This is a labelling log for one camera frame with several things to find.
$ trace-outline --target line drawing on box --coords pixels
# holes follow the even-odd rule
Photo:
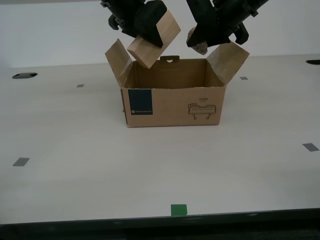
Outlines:
[[[188,114],[192,115],[194,120],[197,119],[196,115],[198,114],[208,114],[206,119],[208,120],[211,116],[211,114],[216,113],[216,106],[215,105],[206,105],[206,106],[200,106],[197,103],[190,103],[188,105]]]

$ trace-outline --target gray tape marker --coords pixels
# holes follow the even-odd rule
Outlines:
[[[30,158],[19,157],[19,159],[13,164],[15,167],[23,167],[29,161]]]
[[[313,143],[305,143],[302,145],[305,146],[305,148],[308,149],[310,152],[319,151],[319,149]]]

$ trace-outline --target box flap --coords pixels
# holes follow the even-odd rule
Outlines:
[[[244,64],[250,53],[236,43],[225,43],[218,46],[206,60],[214,73],[228,84]]]
[[[125,85],[132,60],[119,39],[105,53],[120,87]]]

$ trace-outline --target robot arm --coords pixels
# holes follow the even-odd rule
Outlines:
[[[124,34],[133,38],[141,36],[161,48],[163,42],[157,23],[167,11],[161,0],[102,0],[101,5],[112,12],[109,25],[112,29],[122,29]]]
[[[229,36],[235,34],[236,43],[244,44],[248,38],[243,21],[249,16],[257,16],[257,10],[268,0],[187,0],[192,15],[197,22],[193,34],[187,41],[193,47],[204,41],[207,46],[230,43]]]
[[[112,15],[109,25],[122,29],[131,37],[141,36],[161,48],[163,42],[157,23],[166,13],[167,7],[161,0],[102,0],[101,5]],[[186,0],[197,26],[187,41],[188,47],[206,42],[208,47],[230,43],[229,36],[235,34],[236,43],[242,45],[249,34],[243,21],[255,17],[257,10],[268,0]]]

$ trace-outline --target printed label on box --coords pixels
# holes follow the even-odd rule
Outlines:
[[[129,89],[131,115],[152,115],[152,90]]]

